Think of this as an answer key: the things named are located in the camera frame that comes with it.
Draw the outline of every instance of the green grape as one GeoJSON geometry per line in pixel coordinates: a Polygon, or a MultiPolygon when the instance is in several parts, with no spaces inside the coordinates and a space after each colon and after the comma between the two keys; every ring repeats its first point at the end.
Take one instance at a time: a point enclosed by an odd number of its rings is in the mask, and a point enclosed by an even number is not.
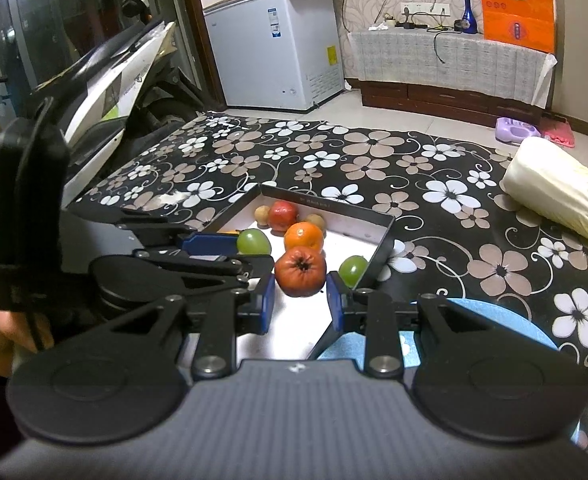
{"type": "Polygon", "coordinates": [[[359,283],[360,277],[367,269],[367,260],[362,256],[350,256],[338,269],[338,274],[349,288],[354,288],[359,283]]]}
{"type": "Polygon", "coordinates": [[[271,254],[271,244],[260,229],[245,229],[238,235],[236,248],[240,254],[271,254]]]}

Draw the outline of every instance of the power outlet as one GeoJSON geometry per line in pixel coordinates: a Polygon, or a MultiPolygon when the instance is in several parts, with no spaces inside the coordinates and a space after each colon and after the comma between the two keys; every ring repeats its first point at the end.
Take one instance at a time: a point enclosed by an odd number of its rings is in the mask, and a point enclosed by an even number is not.
{"type": "Polygon", "coordinates": [[[426,12],[433,16],[450,16],[450,4],[434,4],[430,2],[414,2],[401,4],[401,15],[405,15],[405,8],[409,9],[410,15],[416,12],[426,12]]]}

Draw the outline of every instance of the pink plastic object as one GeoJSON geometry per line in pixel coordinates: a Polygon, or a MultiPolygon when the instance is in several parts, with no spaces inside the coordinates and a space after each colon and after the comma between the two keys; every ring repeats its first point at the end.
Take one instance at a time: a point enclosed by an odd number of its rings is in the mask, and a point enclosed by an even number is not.
{"type": "Polygon", "coordinates": [[[568,148],[573,148],[576,145],[572,127],[564,118],[556,120],[543,117],[540,120],[539,128],[547,140],[568,148]]]}
{"type": "Polygon", "coordinates": [[[540,132],[531,124],[501,117],[496,121],[496,139],[501,142],[520,144],[528,137],[540,137],[540,132]]]}

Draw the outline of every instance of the white freezer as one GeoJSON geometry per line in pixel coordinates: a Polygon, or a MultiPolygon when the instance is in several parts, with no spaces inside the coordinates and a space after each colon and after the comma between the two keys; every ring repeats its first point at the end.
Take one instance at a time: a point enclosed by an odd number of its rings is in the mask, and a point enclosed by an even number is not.
{"type": "Polygon", "coordinates": [[[232,0],[205,21],[229,106],[308,110],[343,89],[332,0],[232,0]]]}

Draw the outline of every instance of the orange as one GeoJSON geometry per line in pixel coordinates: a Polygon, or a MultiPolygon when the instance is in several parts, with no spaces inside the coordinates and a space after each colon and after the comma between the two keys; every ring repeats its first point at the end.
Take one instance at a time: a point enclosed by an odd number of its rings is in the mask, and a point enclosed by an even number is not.
{"type": "Polygon", "coordinates": [[[320,252],[323,248],[323,231],[311,222],[299,222],[285,232],[285,250],[309,247],[320,252]]]}

